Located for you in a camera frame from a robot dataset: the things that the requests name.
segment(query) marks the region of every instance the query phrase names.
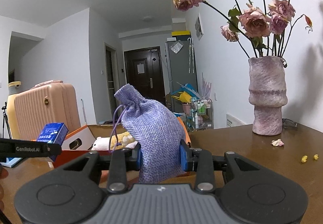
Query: refrigerator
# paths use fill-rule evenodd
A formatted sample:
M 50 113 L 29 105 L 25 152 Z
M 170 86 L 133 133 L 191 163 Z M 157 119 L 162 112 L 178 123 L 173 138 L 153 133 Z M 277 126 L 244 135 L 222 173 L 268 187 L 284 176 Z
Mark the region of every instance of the refrigerator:
M 180 89 L 180 85 L 178 83 L 182 85 L 189 83 L 195 88 L 196 91 L 198 91 L 196 68 L 194 67 L 194 73 L 193 73 L 192 60 L 191 60 L 191 72 L 188 73 L 189 59 L 190 59 L 189 41 L 186 40 L 181 42 L 183 43 L 183 47 L 177 53 L 175 53 L 171 49 L 175 41 L 165 42 L 167 67 L 168 67 L 168 79 L 169 79 L 169 87 L 170 87 L 171 93 Z M 183 112 L 183 107 L 181 102 L 179 102 L 178 100 L 175 100 L 173 97 L 172 97 L 171 104 L 172 104 L 172 112 L 177 112 L 177 113 Z

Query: wooden table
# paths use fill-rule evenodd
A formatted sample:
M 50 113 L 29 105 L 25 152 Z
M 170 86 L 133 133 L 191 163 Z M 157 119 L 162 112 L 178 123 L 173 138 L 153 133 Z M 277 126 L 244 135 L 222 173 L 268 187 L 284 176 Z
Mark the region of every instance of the wooden table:
M 297 130 L 284 129 L 275 137 L 258 136 L 252 133 L 252 126 L 239 126 L 216 130 L 204 130 L 190 134 L 192 146 L 203 148 L 214 155 L 223 155 L 226 151 L 235 151 L 285 177 L 299 183 L 307 192 L 309 204 L 302 224 L 323 224 L 323 133 L 299 125 Z M 272 140 L 281 138 L 284 147 L 273 147 Z M 314 154 L 321 156 L 313 160 Z M 307 155 L 308 161 L 300 162 Z M 14 224 L 21 221 L 14 209 L 13 198 L 24 183 L 48 172 L 47 162 L 28 159 L 14 169 L 8 169 L 9 176 L 1 180 L 4 188 L 4 213 Z M 220 172 L 215 173 L 217 186 L 223 185 Z M 195 176 L 177 177 L 164 183 L 191 183 Z

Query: suitcase handle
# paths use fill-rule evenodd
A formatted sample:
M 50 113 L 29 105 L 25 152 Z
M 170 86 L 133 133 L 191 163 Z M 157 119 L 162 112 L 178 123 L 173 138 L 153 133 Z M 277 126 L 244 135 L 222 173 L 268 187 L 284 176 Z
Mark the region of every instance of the suitcase handle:
M 53 83 L 63 83 L 63 81 L 62 80 L 49 80 L 49 81 L 39 83 L 39 84 L 35 85 L 33 88 L 31 88 L 31 89 L 36 89 L 36 88 L 39 88 L 39 87 L 41 87 L 43 85 L 48 85 L 48 84 L 53 84 Z

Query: pink suitcase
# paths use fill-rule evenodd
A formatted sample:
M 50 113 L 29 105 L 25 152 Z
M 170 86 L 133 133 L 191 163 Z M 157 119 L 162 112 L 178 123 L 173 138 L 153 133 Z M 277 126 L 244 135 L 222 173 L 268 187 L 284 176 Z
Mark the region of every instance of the pink suitcase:
M 69 132 L 81 127 L 75 89 L 62 81 L 48 81 L 18 94 L 15 110 L 20 138 L 35 140 L 48 123 L 64 122 Z

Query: vase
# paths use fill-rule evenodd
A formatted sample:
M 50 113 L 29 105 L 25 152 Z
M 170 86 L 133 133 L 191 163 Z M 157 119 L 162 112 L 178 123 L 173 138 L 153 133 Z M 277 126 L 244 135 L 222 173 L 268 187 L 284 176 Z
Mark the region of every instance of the vase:
M 264 56 L 249 59 L 249 102 L 255 106 L 252 131 L 258 135 L 282 132 L 282 106 L 287 104 L 283 59 Z

